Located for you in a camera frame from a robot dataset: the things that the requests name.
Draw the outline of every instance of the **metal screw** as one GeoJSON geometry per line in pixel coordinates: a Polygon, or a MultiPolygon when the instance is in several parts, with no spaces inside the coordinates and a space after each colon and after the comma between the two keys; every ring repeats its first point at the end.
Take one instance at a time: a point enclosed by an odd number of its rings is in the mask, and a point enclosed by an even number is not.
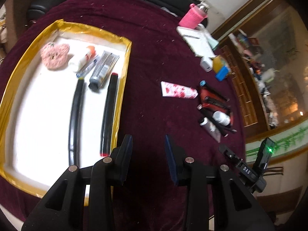
{"type": "Polygon", "coordinates": [[[222,171],[225,171],[225,172],[226,172],[226,171],[229,170],[229,167],[228,167],[227,165],[224,165],[224,164],[223,164],[223,165],[220,166],[220,169],[221,169],[222,171]]]}
{"type": "Polygon", "coordinates": [[[76,165],[71,165],[71,166],[68,167],[68,170],[69,170],[70,172],[74,172],[74,171],[77,170],[77,166],[76,166],[76,165]]]}
{"type": "Polygon", "coordinates": [[[105,158],[103,159],[103,162],[104,162],[104,163],[111,163],[111,162],[112,162],[112,158],[111,158],[111,157],[105,157],[105,158]]]}
{"type": "Polygon", "coordinates": [[[195,161],[195,159],[194,159],[193,157],[186,157],[186,158],[185,158],[185,161],[186,161],[187,163],[193,163],[193,162],[195,161]]]}

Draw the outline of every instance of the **glue bottle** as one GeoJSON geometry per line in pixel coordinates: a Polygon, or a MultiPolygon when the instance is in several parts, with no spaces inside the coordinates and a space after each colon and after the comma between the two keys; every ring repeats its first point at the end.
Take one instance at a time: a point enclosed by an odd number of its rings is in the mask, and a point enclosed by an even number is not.
{"type": "Polygon", "coordinates": [[[68,61],[68,66],[73,72],[77,73],[94,55],[95,55],[95,47],[87,46],[80,53],[74,55],[68,61]]]}

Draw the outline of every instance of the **purple velvet cloth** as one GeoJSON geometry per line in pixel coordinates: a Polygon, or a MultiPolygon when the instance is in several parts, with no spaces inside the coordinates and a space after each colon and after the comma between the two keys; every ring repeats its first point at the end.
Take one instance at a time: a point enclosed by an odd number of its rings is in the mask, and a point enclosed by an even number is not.
{"type": "MultiPolygon", "coordinates": [[[[124,186],[114,189],[116,230],[181,230],[185,187],[170,179],[164,151],[164,135],[170,134],[189,156],[204,164],[226,160],[197,120],[199,98],[167,98],[161,81],[197,88],[201,80],[230,98],[236,134],[222,138],[244,158],[244,132],[237,96],[230,78],[218,82],[206,73],[178,35],[176,18],[139,0],[68,0],[53,8],[18,40],[0,66],[0,97],[16,63],[36,36],[55,20],[78,22],[105,29],[132,41],[118,142],[133,136],[133,152],[124,186]]],[[[0,203],[24,220],[38,202],[0,178],[0,203]]]]}

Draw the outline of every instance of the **pink tube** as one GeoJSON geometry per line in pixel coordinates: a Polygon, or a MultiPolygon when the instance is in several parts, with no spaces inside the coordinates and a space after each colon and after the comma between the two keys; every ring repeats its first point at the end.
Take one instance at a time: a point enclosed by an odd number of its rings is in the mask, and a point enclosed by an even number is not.
{"type": "Polygon", "coordinates": [[[161,82],[161,92],[164,97],[177,97],[186,99],[194,99],[198,95],[196,89],[169,82],[161,82]]]}

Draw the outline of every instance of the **pink bottle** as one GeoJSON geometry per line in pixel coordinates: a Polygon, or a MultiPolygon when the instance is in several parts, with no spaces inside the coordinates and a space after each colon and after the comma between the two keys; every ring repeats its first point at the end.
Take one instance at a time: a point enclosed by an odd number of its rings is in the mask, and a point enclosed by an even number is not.
{"type": "Polygon", "coordinates": [[[179,26],[186,28],[195,28],[201,23],[205,18],[207,18],[207,10],[209,6],[205,2],[201,2],[198,5],[190,4],[190,10],[179,22],[179,26]]]}

